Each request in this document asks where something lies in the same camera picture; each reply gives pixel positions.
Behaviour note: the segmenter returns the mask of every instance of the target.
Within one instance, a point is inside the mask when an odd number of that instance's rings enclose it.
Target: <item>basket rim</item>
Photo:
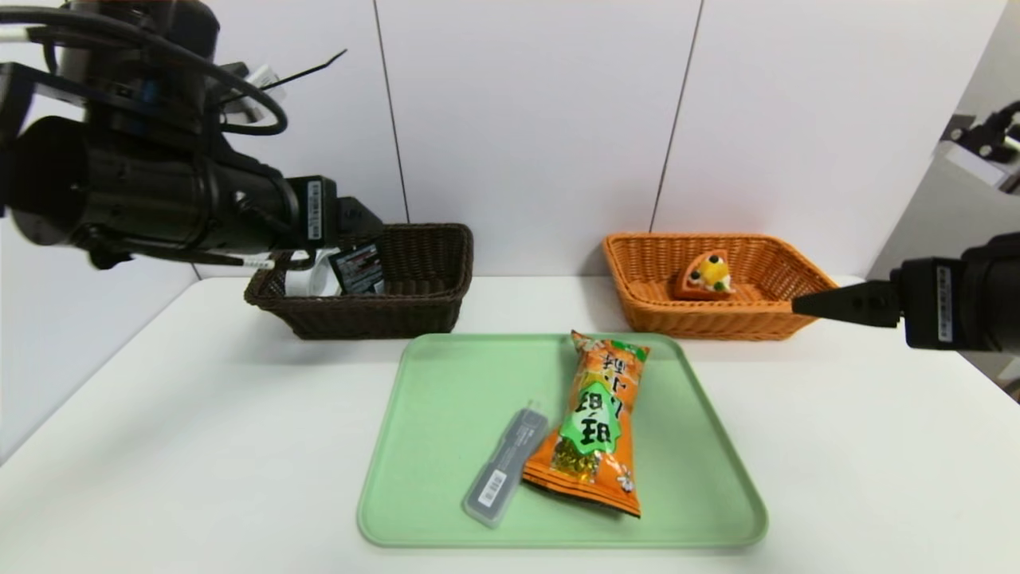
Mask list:
[[[792,313],[793,304],[790,302],[693,302],[693,301],[669,301],[662,302],[642,298],[630,290],[630,282],[623,277],[623,269],[613,252],[613,244],[624,241],[646,240],[646,239],[754,239],[775,243],[779,248],[794,255],[798,262],[807,270],[817,274],[824,280],[830,290],[838,289],[838,284],[832,280],[825,271],[807,258],[804,253],[794,247],[790,243],[779,239],[773,234],[764,232],[614,232],[607,234],[603,240],[603,251],[609,262],[609,268],[613,273],[613,280],[616,283],[617,292],[626,296],[631,305],[641,306],[654,311],[694,311],[699,310],[704,313]]]

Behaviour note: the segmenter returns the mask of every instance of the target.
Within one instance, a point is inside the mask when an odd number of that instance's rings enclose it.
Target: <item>green tray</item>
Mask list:
[[[600,335],[652,348],[633,413],[642,518],[521,484],[499,528],[461,508],[530,400],[558,427],[577,355],[566,335],[425,335],[408,345],[358,505],[380,546],[740,546],[768,518],[719,419],[670,338]]]

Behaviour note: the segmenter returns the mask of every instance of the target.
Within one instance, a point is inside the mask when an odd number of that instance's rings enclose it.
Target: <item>wicker basket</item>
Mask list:
[[[618,233],[607,237],[603,247],[634,331],[690,340],[781,341],[814,321],[794,315],[790,300],[836,286],[793,246],[766,234]],[[672,300],[676,274],[713,249],[729,252],[737,292],[733,299]]]
[[[272,269],[252,276],[245,301],[283,319],[302,340],[449,333],[471,282],[471,230],[460,223],[392,224],[380,236],[346,237],[340,247],[369,241],[375,242],[382,260],[385,295],[285,298],[286,271]]]

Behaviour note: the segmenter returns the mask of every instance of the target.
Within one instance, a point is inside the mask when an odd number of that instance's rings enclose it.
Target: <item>green label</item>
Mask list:
[[[599,382],[582,389],[579,399],[577,407],[563,421],[560,436],[570,439],[581,455],[615,452],[623,404]]]
[[[638,346],[631,346],[630,344],[624,344],[620,342],[613,342],[613,347],[618,350],[623,350],[625,352],[632,353],[633,356],[638,358],[638,361],[641,361],[642,363],[645,363],[645,361],[648,360],[648,354],[645,353],[644,349]]]

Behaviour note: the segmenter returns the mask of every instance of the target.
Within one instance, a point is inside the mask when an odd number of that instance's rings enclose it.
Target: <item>orange wicker basket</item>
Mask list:
[[[607,237],[603,247],[634,331],[687,340],[786,340],[814,321],[794,315],[790,300],[836,286],[792,245],[767,234],[621,232]],[[729,252],[733,299],[673,300],[676,274],[713,249]]]

